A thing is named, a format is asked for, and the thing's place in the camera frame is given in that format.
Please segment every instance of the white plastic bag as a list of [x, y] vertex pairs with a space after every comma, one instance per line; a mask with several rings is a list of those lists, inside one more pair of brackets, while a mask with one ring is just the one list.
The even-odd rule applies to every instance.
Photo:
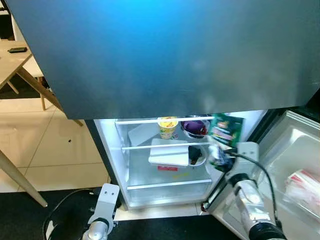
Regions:
[[320, 176], [303, 169], [294, 172], [285, 182], [285, 196], [320, 216]]

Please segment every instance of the yogurt cup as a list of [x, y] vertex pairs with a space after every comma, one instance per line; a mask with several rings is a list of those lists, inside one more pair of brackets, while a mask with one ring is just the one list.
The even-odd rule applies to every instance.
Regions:
[[176, 119], [176, 116], [164, 116], [164, 117], [158, 117], [158, 120], [162, 119], [172, 119], [172, 121], [158, 121], [158, 125], [160, 128], [160, 137], [162, 139], [170, 139], [173, 136], [174, 131], [177, 128], [178, 121], [174, 120]]

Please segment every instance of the chair leg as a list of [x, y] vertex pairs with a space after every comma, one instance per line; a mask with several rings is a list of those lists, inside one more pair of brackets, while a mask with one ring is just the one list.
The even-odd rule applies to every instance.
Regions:
[[15, 86], [8, 80], [6, 83], [12, 88], [12, 90], [16, 93], [19, 94], [19, 91], [15, 88]]
[[[42, 76], [39, 76], [37, 79], [38, 79], [38, 82], [41, 84], [41, 79], [43, 77]], [[45, 98], [44, 96], [40, 93], [40, 98], [41, 98], [41, 105], [42, 105], [42, 110], [45, 111], [46, 110], [46, 104], [45, 104]]]
[[80, 120], [78, 120], [78, 119], [73, 119], [73, 121], [76, 123], [76, 124], [78, 124], [80, 127], [82, 127], [84, 124], [80, 121]]
[[[58, 102], [56, 96], [53, 95], [52, 92], [48, 91], [42, 84], [40, 84], [27, 70], [25, 70], [23, 67], [20, 68], [17, 72], [17, 74], [25, 80], [33, 89], [35, 89], [39, 94], [42, 94], [50, 103], [52, 103], [54, 106], [56, 106], [59, 110], [64, 112], [62, 109], [60, 103]], [[80, 127], [83, 126], [81, 121], [79, 120], [73, 120], [75, 121]]]
[[47, 207], [48, 203], [31, 185], [25, 176], [16, 168], [9, 158], [0, 150], [0, 168], [8, 174], [17, 184], [19, 184], [31, 197], [34, 198], [41, 206]]

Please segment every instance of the white food box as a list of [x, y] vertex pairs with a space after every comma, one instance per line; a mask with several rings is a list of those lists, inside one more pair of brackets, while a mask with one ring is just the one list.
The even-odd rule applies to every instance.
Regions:
[[[151, 145], [185, 144], [183, 140], [152, 139]], [[187, 167], [189, 165], [188, 145], [185, 146], [161, 146], [150, 150], [149, 163], [160, 166]]]

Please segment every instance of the refrigerator door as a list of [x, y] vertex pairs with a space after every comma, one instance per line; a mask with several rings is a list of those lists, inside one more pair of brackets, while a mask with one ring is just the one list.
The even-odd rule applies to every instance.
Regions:
[[[278, 216], [289, 240], [320, 239], [320, 217], [293, 200], [285, 198], [285, 181], [295, 171], [320, 173], [320, 124], [287, 111], [260, 142], [259, 161], [266, 167], [274, 184]], [[272, 212], [271, 193], [264, 175], [256, 172], [258, 187], [268, 211]], [[210, 207], [217, 219], [238, 237], [247, 240], [235, 205], [231, 187], [227, 187]]]
[[318, 0], [7, 0], [70, 119], [300, 106], [320, 87]]

